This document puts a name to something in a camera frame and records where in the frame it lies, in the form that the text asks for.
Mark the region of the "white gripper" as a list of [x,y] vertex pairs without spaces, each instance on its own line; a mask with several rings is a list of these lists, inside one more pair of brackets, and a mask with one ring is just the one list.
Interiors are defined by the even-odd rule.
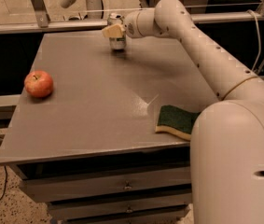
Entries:
[[122,38],[126,31],[126,35],[130,38],[142,38],[153,36],[153,30],[154,11],[137,10],[126,16],[124,27],[119,23],[108,25],[102,30],[102,33],[107,38]]

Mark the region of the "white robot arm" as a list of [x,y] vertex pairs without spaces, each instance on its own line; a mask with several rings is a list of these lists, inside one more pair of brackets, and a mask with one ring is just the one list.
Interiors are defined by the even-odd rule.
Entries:
[[194,223],[264,224],[264,81],[202,32],[178,0],[135,11],[103,34],[181,43],[218,98],[190,140]]

